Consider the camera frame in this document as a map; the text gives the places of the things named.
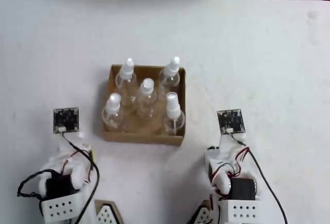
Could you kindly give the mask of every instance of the cardboard box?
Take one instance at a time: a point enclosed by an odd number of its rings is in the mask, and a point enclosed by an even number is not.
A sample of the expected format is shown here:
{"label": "cardboard box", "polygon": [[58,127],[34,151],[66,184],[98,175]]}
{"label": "cardboard box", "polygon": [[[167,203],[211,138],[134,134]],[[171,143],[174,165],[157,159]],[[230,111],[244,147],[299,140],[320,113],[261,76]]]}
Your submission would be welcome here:
{"label": "cardboard box", "polygon": [[[112,65],[110,70],[110,77],[108,83],[108,94],[117,92],[115,77],[119,73],[121,65]],[[158,77],[160,70],[163,67],[151,67],[151,66],[135,66],[134,72],[138,79],[138,85],[145,78],[152,78],[155,82],[155,89],[158,92]],[[186,72],[183,68],[179,69],[180,83],[178,85],[178,98],[181,106],[181,110],[186,114],[186,84],[185,76]],[[118,142],[132,142],[132,143],[149,143],[149,144],[166,144],[180,146],[184,136],[186,125],[176,136],[166,135],[163,132],[163,117],[166,113],[166,102],[157,101],[156,113],[153,119],[144,121],[136,115],[135,107],[127,108],[123,107],[124,118],[128,131],[126,133],[109,132],[106,129],[105,124],[102,122],[102,130],[104,137],[107,141],[118,141]]]}

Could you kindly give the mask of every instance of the white bracket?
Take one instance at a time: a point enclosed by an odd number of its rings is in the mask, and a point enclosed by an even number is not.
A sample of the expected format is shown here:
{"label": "white bracket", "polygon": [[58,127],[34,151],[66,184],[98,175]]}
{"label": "white bracket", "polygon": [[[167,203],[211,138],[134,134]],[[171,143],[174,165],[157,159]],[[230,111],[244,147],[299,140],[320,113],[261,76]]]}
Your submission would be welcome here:
{"label": "white bracket", "polygon": [[75,218],[80,214],[84,203],[82,192],[43,201],[41,206],[44,220],[46,223],[51,223]]}
{"label": "white bracket", "polygon": [[194,224],[201,224],[211,220],[211,213],[207,207],[202,207],[197,215]]}
{"label": "white bracket", "polygon": [[220,201],[221,223],[259,224],[260,201],[222,200]]}
{"label": "white bracket", "polygon": [[110,206],[103,205],[100,212],[97,215],[98,224],[119,224],[114,217],[114,212]]}

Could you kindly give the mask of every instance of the white table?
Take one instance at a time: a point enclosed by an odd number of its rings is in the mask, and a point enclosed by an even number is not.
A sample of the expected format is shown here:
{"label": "white table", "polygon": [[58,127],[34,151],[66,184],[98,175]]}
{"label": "white table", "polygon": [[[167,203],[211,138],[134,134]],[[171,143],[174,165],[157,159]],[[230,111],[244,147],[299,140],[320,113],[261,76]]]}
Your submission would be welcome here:
{"label": "white table", "polygon": [[[42,223],[17,187],[55,153],[53,109],[78,106],[101,171],[96,198],[115,201],[126,224],[188,221],[210,191],[203,154],[220,137],[216,110],[231,108],[289,223],[328,222],[329,34],[329,2],[0,0],[1,219]],[[111,64],[175,55],[187,71],[183,145],[103,141]],[[260,187],[265,223],[283,223]]]}

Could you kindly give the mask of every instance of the black wire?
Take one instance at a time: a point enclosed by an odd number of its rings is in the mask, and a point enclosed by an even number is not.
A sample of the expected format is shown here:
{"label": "black wire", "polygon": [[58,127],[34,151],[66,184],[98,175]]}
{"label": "black wire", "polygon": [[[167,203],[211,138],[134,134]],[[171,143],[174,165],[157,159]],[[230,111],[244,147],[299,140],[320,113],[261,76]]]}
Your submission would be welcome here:
{"label": "black wire", "polygon": [[220,224],[220,206],[218,205],[218,210],[219,210],[219,217],[218,217],[218,224]]}
{"label": "black wire", "polygon": [[95,194],[95,192],[96,192],[96,189],[97,189],[98,183],[99,183],[99,181],[100,181],[100,171],[98,170],[98,167],[97,167],[96,163],[95,163],[95,162],[94,162],[89,156],[87,156],[87,155],[83,152],[82,149],[76,147],[72,142],[70,142],[68,139],[66,139],[66,137],[64,136],[64,133],[61,133],[61,134],[62,134],[63,138],[64,138],[64,139],[70,144],[71,147],[73,147],[76,151],[78,151],[78,152],[81,153],[86,159],[88,159],[88,161],[89,161],[89,162],[93,165],[93,167],[95,168],[95,170],[96,170],[96,174],[97,174],[97,179],[96,179],[96,183],[95,183],[95,186],[94,186],[94,188],[93,188],[93,191],[92,191],[91,195],[89,196],[89,198],[88,198],[88,200],[87,200],[85,206],[82,208],[81,213],[79,214],[77,220],[76,220],[75,223],[74,223],[74,224],[78,224],[78,223],[80,222],[81,218],[83,217],[83,215],[84,215],[84,213],[85,213],[85,211],[86,211],[86,209],[87,209],[89,203],[92,201],[93,196],[94,196],[94,194]]}
{"label": "black wire", "polygon": [[44,200],[44,198],[36,193],[36,192],[31,192],[29,194],[27,193],[22,193],[22,188],[24,186],[24,184],[26,184],[28,181],[30,181],[31,179],[35,178],[36,176],[40,175],[40,174],[43,174],[45,172],[50,172],[52,174],[52,177],[55,177],[55,176],[58,176],[60,175],[57,171],[53,170],[53,169],[45,169],[45,170],[42,170],[42,171],[38,171],[36,172],[35,174],[32,174],[30,176],[28,176],[25,180],[23,180],[20,185],[19,185],[19,188],[17,189],[17,196],[18,197],[35,197],[37,198],[39,201],[42,201]]}
{"label": "black wire", "polygon": [[[231,135],[231,137],[232,137],[232,138],[233,138],[238,144],[240,144],[240,145],[246,147],[246,144],[245,144],[245,143],[241,142],[240,140],[237,140],[237,139],[233,136],[233,134],[230,134],[230,135]],[[266,183],[266,185],[267,185],[269,191],[271,192],[271,194],[273,195],[275,201],[277,202],[277,205],[278,205],[280,211],[282,212],[283,219],[284,219],[284,223],[285,223],[285,224],[288,224],[287,216],[285,215],[284,209],[283,209],[281,203],[279,202],[279,199],[277,198],[275,192],[274,192],[274,191],[272,190],[272,188],[270,187],[270,185],[269,185],[269,183],[268,183],[268,181],[267,181],[265,175],[263,174],[263,172],[262,172],[262,170],[261,170],[261,167],[260,167],[259,164],[258,164],[257,159],[255,158],[255,156],[254,156],[253,153],[251,152],[251,149],[249,149],[249,154],[251,155],[251,157],[252,157],[254,163],[256,164],[256,166],[257,166],[257,168],[258,168],[258,170],[259,170],[259,172],[260,172],[260,175],[261,175],[262,179],[263,179],[264,182]]]}

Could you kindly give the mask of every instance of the bottle cap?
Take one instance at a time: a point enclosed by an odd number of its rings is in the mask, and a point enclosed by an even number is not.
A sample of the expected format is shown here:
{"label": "bottle cap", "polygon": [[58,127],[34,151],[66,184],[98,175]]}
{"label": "bottle cap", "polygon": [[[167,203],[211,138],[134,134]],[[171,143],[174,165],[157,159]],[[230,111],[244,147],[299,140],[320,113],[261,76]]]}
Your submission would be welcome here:
{"label": "bottle cap", "polygon": [[166,65],[164,73],[166,76],[173,77],[179,71],[180,58],[174,57],[169,64]]}
{"label": "bottle cap", "polygon": [[154,81],[151,78],[145,78],[140,86],[140,92],[150,95],[154,91]]}
{"label": "bottle cap", "polygon": [[166,105],[166,113],[170,119],[178,119],[181,115],[181,108],[179,104],[179,100],[177,98],[177,94],[175,92],[169,92],[166,95],[167,105]]}
{"label": "bottle cap", "polygon": [[111,94],[105,106],[106,112],[110,115],[118,113],[120,108],[120,100],[121,97],[118,93]]}
{"label": "bottle cap", "polygon": [[134,62],[131,58],[128,58],[126,63],[120,68],[119,74],[122,79],[131,79],[134,73]]}

